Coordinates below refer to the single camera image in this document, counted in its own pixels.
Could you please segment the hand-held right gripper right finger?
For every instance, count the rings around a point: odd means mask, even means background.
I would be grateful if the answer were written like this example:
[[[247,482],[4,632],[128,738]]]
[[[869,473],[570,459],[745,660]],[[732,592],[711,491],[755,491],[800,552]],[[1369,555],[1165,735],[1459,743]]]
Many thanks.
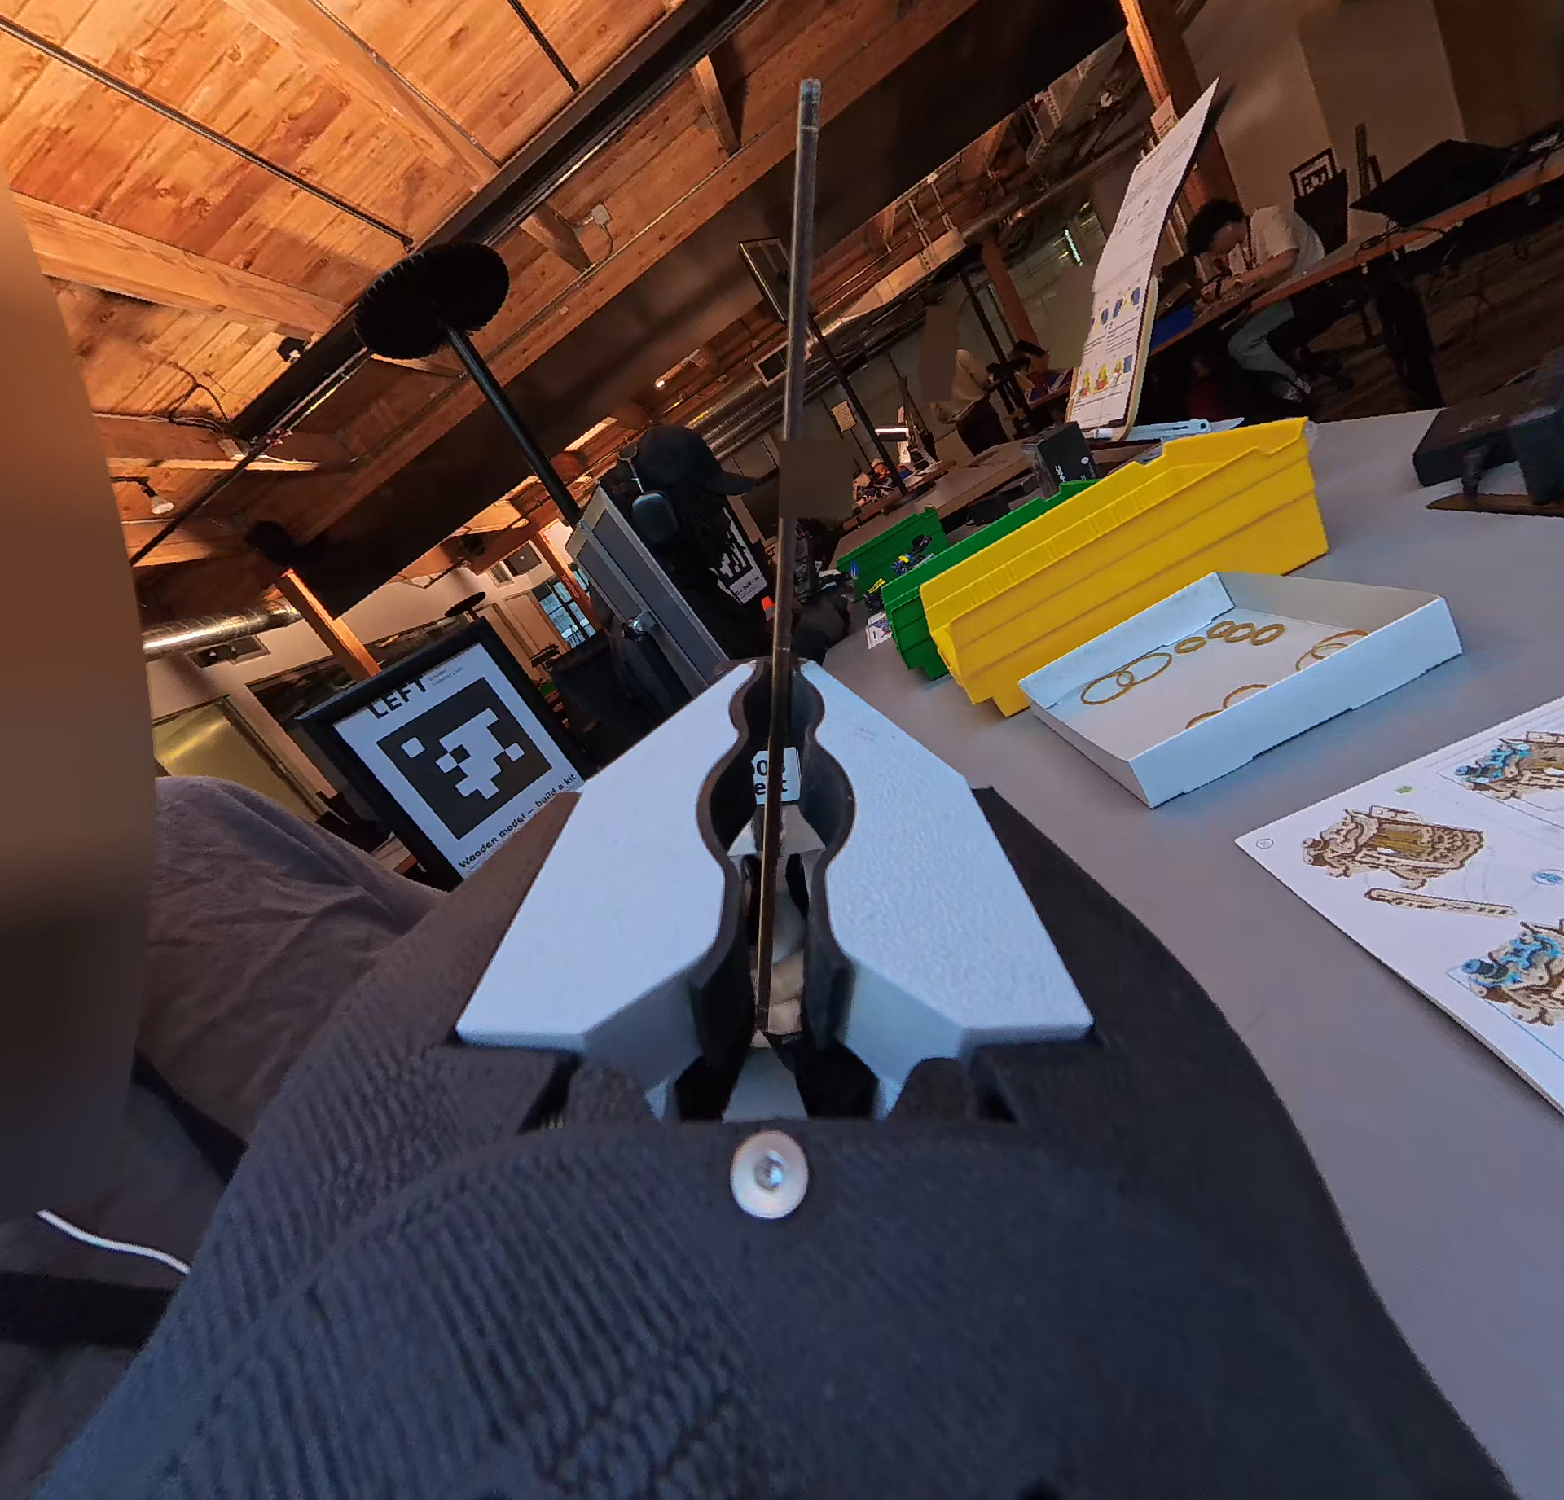
[[[965,778],[818,665],[792,677],[806,869],[800,1019],[849,1101],[933,1061],[1083,1042],[1092,1017]]]

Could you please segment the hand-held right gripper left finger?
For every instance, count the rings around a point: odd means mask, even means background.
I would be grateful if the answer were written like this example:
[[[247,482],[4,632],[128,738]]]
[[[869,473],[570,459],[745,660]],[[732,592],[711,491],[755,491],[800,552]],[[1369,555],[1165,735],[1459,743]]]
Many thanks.
[[[575,794],[458,1016],[458,1042],[567,1057],[629,1080],[656,1118],[675,1082],[741,1052],[753,1000],[745,880],[753,712],[766,662],[713,688]]]

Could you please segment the laser-cut wooden parts sheet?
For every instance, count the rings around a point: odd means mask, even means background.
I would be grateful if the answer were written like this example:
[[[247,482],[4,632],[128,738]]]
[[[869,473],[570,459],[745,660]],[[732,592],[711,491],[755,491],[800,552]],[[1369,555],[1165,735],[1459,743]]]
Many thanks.
[[[813,264],[813,205],[818,157],[820,82],[804,79],[797,91],[792,178],[792,238],[788,245],[786,367],[783,438],[799,442],[806,402],[809,339],[809,280]],[[766,735],[766,798],[757,827],[755,1033],[764,1040],[771,1019],[773,935],[783,888],[783,784],[792,743],[792,616],[795,588],[795,517],[778,510],[773,553],[769,709]]]

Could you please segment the model instruction booklet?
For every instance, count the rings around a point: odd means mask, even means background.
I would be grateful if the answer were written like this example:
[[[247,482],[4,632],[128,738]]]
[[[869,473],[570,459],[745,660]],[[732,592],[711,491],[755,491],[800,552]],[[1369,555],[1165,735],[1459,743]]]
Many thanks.
[[[1237,839],[1561,1110],[1561,702]]]

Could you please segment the green plastic bin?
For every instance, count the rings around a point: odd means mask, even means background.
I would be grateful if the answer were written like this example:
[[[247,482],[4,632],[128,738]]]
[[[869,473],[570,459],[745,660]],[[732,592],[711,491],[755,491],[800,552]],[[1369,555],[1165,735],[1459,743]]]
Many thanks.
[[[1008,534],[1073,503],[1076,496],[1085,494],[1094,484],[1097,480],[1068,480],[1055,494],[1034,496],[1006,513],[992,513],[963,539],[940,546],[917,566],[909,567],[907,573],[884,581],[879,588],[879,607],[884,613],[893,648],[902,663],[930,681],[947,675],[945,663],[928,628],[928,614],[923,602],[924,587],[978,552],[999,543]]]
[[[834,560],[856,602],[874,599],[884,583],[910,573],[947,546],[942,520],[933,508],[905,513],[888,529],[863,541],[844,541]]]

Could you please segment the framed marker sign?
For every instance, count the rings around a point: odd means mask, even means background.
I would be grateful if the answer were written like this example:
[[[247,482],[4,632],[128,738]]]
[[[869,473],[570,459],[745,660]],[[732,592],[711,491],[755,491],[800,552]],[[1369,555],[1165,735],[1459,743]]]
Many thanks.
[[[443,890],[591,775],[481,620],[301,712],[294,731],[322,773]]]

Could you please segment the grey computer monitor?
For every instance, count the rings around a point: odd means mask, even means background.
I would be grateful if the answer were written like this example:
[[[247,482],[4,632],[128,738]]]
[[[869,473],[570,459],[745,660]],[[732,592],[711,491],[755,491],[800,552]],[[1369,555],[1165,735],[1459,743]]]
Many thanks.
[[[596,602],[649,637],[690,696],[713,686],[727,656],[603,489],[587,501],[565,548]]]

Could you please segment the white cardboard tray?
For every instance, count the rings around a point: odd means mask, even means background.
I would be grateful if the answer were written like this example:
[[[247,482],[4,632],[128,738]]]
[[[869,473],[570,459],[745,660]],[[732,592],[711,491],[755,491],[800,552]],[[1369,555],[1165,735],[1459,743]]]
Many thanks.
[[[1307,646],[1329,630],[1368,637],[1293,674],[1296,653],[1209,649],[1232,667],[1202,679],[1190,668],[1104,709],[1083,709],[1081,688],[1219,618],[1307,627]],[[1020,681],[1045,728],[1146,808],[1158,808],[1247,766],[1293,738],[1363,709],[1462,655],[1446,602],[1417,590],[1359,587],[1294,574],[1212,573],[1106,630]]]

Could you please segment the yellow plastic bin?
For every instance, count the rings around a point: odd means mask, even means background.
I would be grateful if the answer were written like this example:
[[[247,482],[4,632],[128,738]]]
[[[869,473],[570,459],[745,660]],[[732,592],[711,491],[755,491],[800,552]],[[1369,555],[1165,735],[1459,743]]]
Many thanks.
[[[1314,424],[1183,437],[921,587],[940,662],[973,705],[1212,573],[1286,574],[1328,552]]]

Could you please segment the heap of rubber bands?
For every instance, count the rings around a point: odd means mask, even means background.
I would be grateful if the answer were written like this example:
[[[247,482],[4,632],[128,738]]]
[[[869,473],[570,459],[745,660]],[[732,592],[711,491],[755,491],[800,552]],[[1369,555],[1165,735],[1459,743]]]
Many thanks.
[[[1280,621],[1260,625],[1230,616],[1219,618],[1195,634],[1188,634],[1169,646],[1136,655],[1123,665],[1092,679],[1081,688],[1078,702],[1083,709],[1104,709],[1162,679],[1169,670],[1190,668],[1188,662],[1197,662],[1193,668],[1202,679],[1209,677],[1212,670],[1221,674],[1221,670],[1232,667],[1232,660],[1225,658],[1225,655],[1219,656],[1219,662],[1216,662],[1216,656],[1205,660],[1205,651],[1209,649],[1261,651],[1282,642],[1289,651],[1296,653],[1291,672],[1300,674],[1366,639],[1368,634],[1368,630],[1361,628],[1329,630],[1305,646],[1307,627],[1303,625],[1291,627]]]

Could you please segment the black electronic device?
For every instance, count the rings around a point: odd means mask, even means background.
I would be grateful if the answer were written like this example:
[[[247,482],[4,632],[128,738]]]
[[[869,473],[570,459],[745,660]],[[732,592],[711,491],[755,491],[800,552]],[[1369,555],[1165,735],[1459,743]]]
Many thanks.
[[[1097,466],[1080,428],[1068,421],[1020,442],[1038,494],[1061,494],[1069,485],[1095,482]]]

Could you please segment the instruction poster board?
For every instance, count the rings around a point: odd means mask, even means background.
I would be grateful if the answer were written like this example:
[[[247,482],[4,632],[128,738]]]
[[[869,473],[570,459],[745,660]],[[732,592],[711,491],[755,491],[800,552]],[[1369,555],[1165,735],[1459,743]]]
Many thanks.
[[[1157,311],[1155,255],[1207,133],[1219,82],[1141,159],[1092,278],[1087,337],[1074,368],[1066,419],[1088,442],[1123,440],[1136,424],[1148,339]]]

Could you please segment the black toothed disc on rod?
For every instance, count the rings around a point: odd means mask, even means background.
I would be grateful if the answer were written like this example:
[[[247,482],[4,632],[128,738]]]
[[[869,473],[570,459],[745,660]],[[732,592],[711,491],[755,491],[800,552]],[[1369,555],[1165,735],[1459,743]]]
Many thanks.
[[[364,351],[387,360],[416,360],[448,348],[500,430],[540,482],[561,520],[572,529],[581,508],[518,416],[507,393],[488,370],[472,335],[505,302],[509,274],[490,246],[450,241],[411,253],[387,269],[354,309],[354,334]]]

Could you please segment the black box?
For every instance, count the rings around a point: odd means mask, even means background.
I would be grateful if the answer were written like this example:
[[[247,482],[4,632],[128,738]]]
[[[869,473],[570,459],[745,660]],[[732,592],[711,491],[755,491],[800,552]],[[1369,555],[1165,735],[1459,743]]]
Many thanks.
[[[1420,489],[1457,482],[1464,498],[1507,463],[1518,468],[1527,503],[1561,499],[1561,349],[1499,391],[1443,409],[1411,456]]]

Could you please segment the black laptop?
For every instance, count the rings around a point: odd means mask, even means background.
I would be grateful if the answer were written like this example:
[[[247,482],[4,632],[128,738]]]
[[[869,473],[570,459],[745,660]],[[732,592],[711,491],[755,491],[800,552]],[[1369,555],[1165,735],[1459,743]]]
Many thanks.
[[[1410,231],[1506,180],[1518,168],[1516,154],[1514,147],[1438,142],[1349,203],[1347,212]]]

